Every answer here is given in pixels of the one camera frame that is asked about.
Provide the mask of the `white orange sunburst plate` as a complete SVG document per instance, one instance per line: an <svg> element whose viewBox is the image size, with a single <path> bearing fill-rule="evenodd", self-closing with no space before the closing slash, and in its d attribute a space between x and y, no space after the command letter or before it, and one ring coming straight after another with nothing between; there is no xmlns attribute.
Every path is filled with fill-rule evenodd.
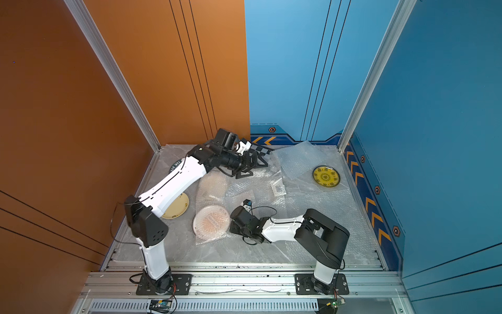
<svg viewBox="0 0 502 314"><path fill-rule="evenodd" d="M230 227L230 214L221 205L201 209L193 220L193 232L200 242L212 242L224 238Z"/></svg>

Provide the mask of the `bubble item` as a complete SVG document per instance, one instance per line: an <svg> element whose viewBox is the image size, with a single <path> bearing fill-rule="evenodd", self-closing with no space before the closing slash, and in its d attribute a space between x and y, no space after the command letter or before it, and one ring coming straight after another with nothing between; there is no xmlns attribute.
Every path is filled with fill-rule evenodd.
<svg viewBox="0 0 502 314"><path fill-rule="evenodd" d="M276 197L272 184L282 181L280 168L268 167L254 170L252 177L230 179L225 196L227 208L232 211L244 200L252 201L252 214L258 218L286 217L286 195Z"/></svg>

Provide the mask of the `cream dinner plate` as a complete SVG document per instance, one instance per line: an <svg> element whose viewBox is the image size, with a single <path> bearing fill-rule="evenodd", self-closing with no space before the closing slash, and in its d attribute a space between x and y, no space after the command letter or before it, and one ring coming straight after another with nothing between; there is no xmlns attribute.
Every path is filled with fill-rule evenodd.
<svg viewBox="0 0 502 314"><path fill-rule="evenodd" d="M174 218L180 217L188 209L190 204L190 199L186 193L182 193L177 197L173 203L166 209L162 218L172 220Z"/></svg>

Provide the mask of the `bubble white blue plate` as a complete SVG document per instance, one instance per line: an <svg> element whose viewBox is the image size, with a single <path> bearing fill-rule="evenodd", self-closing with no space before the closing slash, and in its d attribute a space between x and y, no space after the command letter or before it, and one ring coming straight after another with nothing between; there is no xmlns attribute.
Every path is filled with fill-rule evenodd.
<svg viewBox="0 0 502 314"><path fill-rule="evenodd" d="M169 173L172 173L172 172L173 172L173 171L175 171L178 167L182 166L182 165L183 165L183 163L184 163L184 159L185 159L185 158L181 158L181 159L177 160L176 162L174 162L174 163L171 165L170 169L169 169Z"/></svg>

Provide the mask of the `yellow dinner plate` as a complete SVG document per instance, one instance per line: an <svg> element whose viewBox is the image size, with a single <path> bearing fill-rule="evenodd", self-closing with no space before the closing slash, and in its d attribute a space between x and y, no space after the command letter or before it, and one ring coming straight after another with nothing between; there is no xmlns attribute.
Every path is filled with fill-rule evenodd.
<svg viewBox="0 0 502 314"><path fill-rule="evenodd" d="M341 182L337 170L331 166L318 166L312 172L312 178L317 184L326 188L334 188Z"/></svg>

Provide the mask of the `bubble pink plate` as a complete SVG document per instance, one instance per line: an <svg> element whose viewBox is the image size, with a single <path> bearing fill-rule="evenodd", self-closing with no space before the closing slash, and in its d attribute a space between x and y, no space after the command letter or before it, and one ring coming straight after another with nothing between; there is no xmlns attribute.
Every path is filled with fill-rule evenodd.
<svg viewBox="0 0 502 314"><path fill-rule="evenodd" d="M196 244L213 242L227 236L230 227L230 212L225 203L229 177L212 171L200 181L196 195L196 215L192 229Z"/></svg>

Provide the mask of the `bubble wrap of green plate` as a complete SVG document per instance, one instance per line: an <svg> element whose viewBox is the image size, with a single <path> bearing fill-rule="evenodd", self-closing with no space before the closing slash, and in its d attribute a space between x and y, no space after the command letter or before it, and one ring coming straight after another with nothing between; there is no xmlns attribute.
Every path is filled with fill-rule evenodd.
<svg viewBox="0 0 502 314"><path fill-rule="evenodd" d="M275 150L272 156L281 166L283 174L296 179L322 164L328 155L308 141Z"/></svg>

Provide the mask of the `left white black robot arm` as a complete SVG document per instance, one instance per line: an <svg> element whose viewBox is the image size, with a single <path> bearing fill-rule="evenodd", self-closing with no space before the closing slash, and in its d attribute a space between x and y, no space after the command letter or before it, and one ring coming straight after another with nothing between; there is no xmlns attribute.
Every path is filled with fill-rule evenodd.
<svg viewBox="0 0 502 314"><path fill-rule="evenodd" d="M180 165L154 187L138 197L126 198L127 224L145 261L142 278L156 294L168 294L173 290L164 245L169 228L161 220L168 207L212 169L236 179L250 177L253 169L268 166L264 157L271 152L270 148L240 139L237 134L221 128L214 139L188 151Z"/></svg>

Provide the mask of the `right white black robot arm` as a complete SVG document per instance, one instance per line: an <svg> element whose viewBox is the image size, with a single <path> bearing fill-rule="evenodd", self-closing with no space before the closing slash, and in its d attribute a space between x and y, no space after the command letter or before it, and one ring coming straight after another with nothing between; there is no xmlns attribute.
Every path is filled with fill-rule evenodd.
<svg viewBox="0 0 502 314"><path fill-rule="evenodd" d="M316 259L311 281L314 290L331 294L335 273L342 268L350 232L316 209L294 218L257 218L239 206L231 215L230 232L249 239L251 245L275 242L299 243Z"/></svg>

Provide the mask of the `black white checkerboard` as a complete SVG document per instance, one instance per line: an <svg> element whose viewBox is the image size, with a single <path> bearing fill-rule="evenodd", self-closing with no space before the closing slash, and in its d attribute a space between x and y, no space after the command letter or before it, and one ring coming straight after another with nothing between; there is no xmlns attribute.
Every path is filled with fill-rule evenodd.
<svg viewBox="0 0 502 314"><path fill-rule="evenodd" d="M271 154L274 149L269 146L258 145L256 143L251 143L249 151L254 154L256 153L258 156L265 156L267 154Z"/></svg>

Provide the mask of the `left green circuit board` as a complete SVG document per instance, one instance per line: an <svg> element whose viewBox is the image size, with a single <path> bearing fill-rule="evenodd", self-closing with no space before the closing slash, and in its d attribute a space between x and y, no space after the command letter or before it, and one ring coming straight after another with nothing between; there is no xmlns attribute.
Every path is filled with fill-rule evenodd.
<svg viewBox="0 0 502 314"><path fill-rule="evenodd" d="M174 305L172 299L155 299L150 301L147 313L168 314L171 313L173 309Z"/></svg>

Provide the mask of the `green circuit board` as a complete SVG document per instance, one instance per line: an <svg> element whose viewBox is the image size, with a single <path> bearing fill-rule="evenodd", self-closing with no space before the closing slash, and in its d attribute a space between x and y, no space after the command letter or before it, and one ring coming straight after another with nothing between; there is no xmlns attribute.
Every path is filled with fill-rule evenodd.
<svg viewBox="0 0 502 314"><path fill-rule="evenodd" d="M150 301L147 313L168 314L171 313L173 309L174 305L172 299L155 299Z"/></svg>
<svg viewBox="0 0 502 314"><path fill-rule="evenodd" d="M317 314L337 314L339 308L346 304L346 300L341 298L318 298Z"/></svg>

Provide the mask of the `right green circuit board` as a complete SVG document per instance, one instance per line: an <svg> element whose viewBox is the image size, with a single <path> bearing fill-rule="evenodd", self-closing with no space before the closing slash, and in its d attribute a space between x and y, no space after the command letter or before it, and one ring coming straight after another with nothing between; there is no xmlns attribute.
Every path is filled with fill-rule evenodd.
<svg viewBox="0 0 502 314"><path fill-rule="evenodd" d="M346 300L341 298L318 298L317 314L337 314L339 308L346 304Z"/></svg>

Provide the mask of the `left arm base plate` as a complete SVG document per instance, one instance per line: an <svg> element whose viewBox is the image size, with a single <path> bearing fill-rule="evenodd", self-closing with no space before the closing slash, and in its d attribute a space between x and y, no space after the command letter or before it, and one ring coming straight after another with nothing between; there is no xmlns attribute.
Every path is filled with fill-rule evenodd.
<svg viewBox="0 0 502 314"><path fill-rule="evenodd" d="M167 273L160 279L154 280L147 273L142 274L137 285L136 295L139 296L187 296L189 295L192 274Z"/></svg>

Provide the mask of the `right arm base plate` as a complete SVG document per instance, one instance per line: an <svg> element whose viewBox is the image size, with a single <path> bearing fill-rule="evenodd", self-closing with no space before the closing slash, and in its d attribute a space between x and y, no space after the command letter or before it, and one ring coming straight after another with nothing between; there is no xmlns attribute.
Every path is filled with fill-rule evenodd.
<svg viewBox="0 0 502 314"><path fill-rule="evenodd" d="M297 273L294 275L295 289L298 295L334 295L346 296L350 294L346 276L336 273L330 284L317 280L312 273Z"/></svg>

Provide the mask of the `right aluminium corner post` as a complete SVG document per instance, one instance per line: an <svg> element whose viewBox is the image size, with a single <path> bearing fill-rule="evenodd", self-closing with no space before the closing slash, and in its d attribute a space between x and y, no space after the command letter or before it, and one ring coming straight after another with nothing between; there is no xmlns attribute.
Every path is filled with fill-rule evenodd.
<svg viewBox="0 0 502 314"><path fill-rule="evenodd" d="M344 130L338 144L340 154L344 153L350 138L369 103L371 96L379 82L381 75L392 55L392 52L404 30L406 23L417 3L417 0L401 0L392 15L390 23L386 29L383 40L371 64L367 77L363 83L358 97L354 103L352 111L346 122Z"/></svg>

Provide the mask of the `aluminium corner post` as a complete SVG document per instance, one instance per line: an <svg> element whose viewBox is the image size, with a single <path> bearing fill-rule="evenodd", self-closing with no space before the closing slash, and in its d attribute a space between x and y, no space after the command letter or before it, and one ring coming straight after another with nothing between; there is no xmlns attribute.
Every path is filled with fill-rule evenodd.
<svg viewBox="0 0 502 314"><path fill-rule="evenodd" d="M69 9L78 27L84 34L87 42L90 44L94 54L97 56L103 69L107 73L116 91L119 93L122 101L131 113L134 121L138 125L151 149L155 153L158 153L161 149L161 144L84 1L65 0L64 3Z"/></svg>
<svg viewBox="0 0 502 314"><path fill-rule="evenodd" d="M338 144L340 154L344 153L350 138L369 103L371 96L379 82L381 75L392 55L392 52L404 30L406 23L417 3L417 0L401 0L392 15L390 23L386 29L383 40L371 64L367 77L363 83L358 97L354 103L352 111L346 122L344 130Z"/></svg>

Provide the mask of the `aluminium front rail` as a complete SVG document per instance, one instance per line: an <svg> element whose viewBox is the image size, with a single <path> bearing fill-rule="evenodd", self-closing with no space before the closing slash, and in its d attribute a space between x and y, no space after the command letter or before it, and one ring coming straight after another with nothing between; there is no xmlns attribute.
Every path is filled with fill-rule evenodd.
<svg viewBox="0 0 502 314"><path fill-rule="evenodd" d="M190 274L189 296L200 298L295 298L295 275L314 272L308 264L174 263L175 275ZM114 262L103 272L92 272L79 298L137 298L130 277L140 272L136 262ZM381 267L346 266L347 298L406 298L397 272Z"/></svg>

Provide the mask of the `left aluminium corner post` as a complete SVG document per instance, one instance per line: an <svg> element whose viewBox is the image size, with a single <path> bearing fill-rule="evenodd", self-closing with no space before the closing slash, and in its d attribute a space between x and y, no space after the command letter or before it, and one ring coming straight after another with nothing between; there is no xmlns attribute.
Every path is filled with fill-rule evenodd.
<svg viewBox="0 0 502 314"><path fill-rule="evenodd" d="M65 0L64 3L69 9L78 27L84 34L87 42L90 44L94 54L97 56L103 69L107 73L116 91L119 93L122 101L131 113L134 121L138 125L151 149L155 153L158 153L161 149L161 144L84 1Z"/></svg>

